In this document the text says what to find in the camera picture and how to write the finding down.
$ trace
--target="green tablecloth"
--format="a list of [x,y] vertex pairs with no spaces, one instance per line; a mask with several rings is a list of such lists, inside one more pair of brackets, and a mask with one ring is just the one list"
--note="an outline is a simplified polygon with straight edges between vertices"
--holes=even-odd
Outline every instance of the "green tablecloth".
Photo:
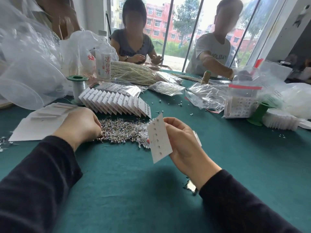
[[[199,110],[184,95],[146,91],[141,97],[153,117],[163,110],[164,116],[190,125],[219,166],[290,223],[311,231],[309,131],[272,131],[246,120],[226,120]],[[1,110],[0,136],[8,136],[29,113],[17,106]],[[38,142],[18,143],[0,153],[0,178]],[[84,144],[76,156],[84,175],[72,188],[54,232],[218,232],[200,196],[183,189],[186,177],[169,157],[153,164],[150,150],[129,142]]]

